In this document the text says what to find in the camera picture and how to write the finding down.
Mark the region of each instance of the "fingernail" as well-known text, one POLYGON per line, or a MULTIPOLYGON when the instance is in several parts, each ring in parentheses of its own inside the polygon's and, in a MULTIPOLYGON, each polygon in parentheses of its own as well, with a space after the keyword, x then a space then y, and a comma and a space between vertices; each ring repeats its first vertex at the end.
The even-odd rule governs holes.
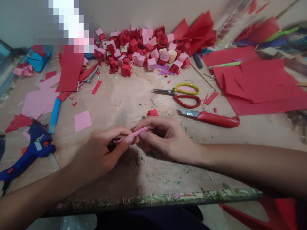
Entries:
POLYGON ((128 144, 131 144, 133 142, 133 137, 127 137, 125 138, 125 141, 128 143, 128 144))
POLYGON ((141 132, 139 135, 140 135, 140 137, 141 137, 142 139, 145 139, 145 138, 146 138, 146 132, 141 132))

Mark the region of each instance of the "scissors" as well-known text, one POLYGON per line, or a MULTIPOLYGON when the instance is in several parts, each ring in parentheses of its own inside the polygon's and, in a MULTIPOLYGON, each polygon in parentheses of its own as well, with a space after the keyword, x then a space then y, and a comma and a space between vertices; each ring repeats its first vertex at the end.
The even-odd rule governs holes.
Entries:
POLYGON ((169 90, 152 89, 151 91, 152 91, 152 93, 164 93, 164 94, 172 95, 174 97, 174 99, 181 106, 183 106, 185 108, 188 108, 188 109, 196 108, 196 107, 200 106, 200 104, 201 104, 201 99, 196 96, 200 92, 199 88, 196 85, 193 85, 193 84, 190 84, 190 83, 182 83, 182 84, 179 84, 179 85, 175 86, 173 89, 169 89, 169 90), (182 90, 182 89, 177 89, 180 86, 191 87, 191 88, 195 89, 196 92, 190 92, 190 91, 186 91, 186 90, 182 90), (175 94, 175 92, 183 93, 183 94, 187 94, 187 95, 179 95, 179 94, 175 94), (187 104, 183 103, 179 98, 195 99, 196 100, 196 105, 187 105, 187 104))

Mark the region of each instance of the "right hand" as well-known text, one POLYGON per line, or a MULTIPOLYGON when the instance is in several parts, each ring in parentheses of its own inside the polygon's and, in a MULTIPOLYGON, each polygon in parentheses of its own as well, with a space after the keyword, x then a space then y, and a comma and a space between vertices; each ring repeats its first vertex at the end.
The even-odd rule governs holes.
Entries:
POLYGON ((201 160, 200 145, 191 140, 177 118, 149 116, 140 121, 134 131, 145 126, 149 131, 136 136, 136 144, 143 139, 169 158, 186 164, 197 165, 201 160))

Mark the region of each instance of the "blue glue gun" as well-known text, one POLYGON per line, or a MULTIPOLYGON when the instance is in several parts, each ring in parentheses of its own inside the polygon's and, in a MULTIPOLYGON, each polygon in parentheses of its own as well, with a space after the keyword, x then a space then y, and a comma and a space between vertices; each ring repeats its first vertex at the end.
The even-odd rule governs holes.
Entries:
POLYGON ((51 145, 52 138, 45 126, 33 120, 29 134, 30 144, 24 155, 10 168, 0 173, 0 180, 10 183, 19 177, 38 157, 47 157, 56 151, 55 145, 51 145))

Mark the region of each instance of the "red chair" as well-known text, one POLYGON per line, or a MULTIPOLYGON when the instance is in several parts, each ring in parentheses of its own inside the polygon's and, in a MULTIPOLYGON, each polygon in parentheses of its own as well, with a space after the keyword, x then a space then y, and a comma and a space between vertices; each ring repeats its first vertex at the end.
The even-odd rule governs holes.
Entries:
POLYGON ((259 203, 268 214, 269 222, 262 222, 224 204, 220 204, 220 207, 252 230, 297 230, 296 200, 263 198, 259 203))

